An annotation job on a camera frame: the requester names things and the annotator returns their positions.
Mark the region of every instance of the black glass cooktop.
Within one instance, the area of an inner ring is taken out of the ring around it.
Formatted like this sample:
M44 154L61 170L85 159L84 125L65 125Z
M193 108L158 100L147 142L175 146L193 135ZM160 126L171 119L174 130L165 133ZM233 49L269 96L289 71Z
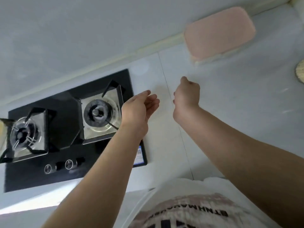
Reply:
M111 82L121 86L123 102L133 96L129 72L123 70L9 112L9 119L13 120L26 117L35 107L55 111L56 116L49 123L48 154L6 164L5 192L85 176L115 133L110 134L107 139L83 144L81 140L83 122L79 99L104 93ZM134 167L147 164L142 141L140 148L143 163ZM69 159L77 160L78 166L70 170L66 169L65 162ZM48 164L55 164L57 170L46 174L44 169Z

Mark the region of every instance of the person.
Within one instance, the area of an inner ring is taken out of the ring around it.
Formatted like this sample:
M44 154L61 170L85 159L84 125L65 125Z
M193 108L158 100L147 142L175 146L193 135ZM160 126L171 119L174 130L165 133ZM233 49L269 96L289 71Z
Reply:
M304 227L304 160L220 121L199 107L199 84L180 81L173 118L229 181L169 181L148 192L123 227ZM43 228L114 225L147 122L159 107L150 93L124 103L120 128Z

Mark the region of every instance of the hand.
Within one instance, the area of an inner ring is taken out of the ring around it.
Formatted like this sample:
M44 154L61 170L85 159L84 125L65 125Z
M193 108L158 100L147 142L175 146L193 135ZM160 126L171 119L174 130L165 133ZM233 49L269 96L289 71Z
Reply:
M188 79L183 76L181 78L181 83L174 92L175 109L173 112L173 118L177 121L182 115L187 114L187 110L199 107L199 84L188 81Z
M148 132L148 120L159 107L159 99L156 94L150 95L146 90L126 101L121 109L121 126L127 128L142 139Z

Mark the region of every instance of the person's left arm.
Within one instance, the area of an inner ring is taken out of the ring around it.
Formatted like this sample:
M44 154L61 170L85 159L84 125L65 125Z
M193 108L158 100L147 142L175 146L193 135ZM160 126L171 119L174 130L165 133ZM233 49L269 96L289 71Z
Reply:
M122 123L83 180L43 228L112 227L122 204L140 141L159 99L144 91L122 107Z

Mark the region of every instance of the white countertop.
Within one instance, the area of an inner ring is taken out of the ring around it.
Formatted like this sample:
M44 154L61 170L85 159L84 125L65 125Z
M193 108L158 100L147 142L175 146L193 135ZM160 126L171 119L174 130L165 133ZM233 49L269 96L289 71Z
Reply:
M203 108L256 139L304 157L304 85L294 76L295 65L304 58L303 24L289 5L256 15L253 22L257 35L252 43L220 60L193 66L181 44L108 72L93 71L31 96L26 104L128 68L134 94L150 89L161 103L144 138L148 165L132 170L127 191L175 177L221 176L172 118L173 92L183 75L200 84ZM0 165L0 188L4 169ZM80 180L1 193L0 214L58 205Z

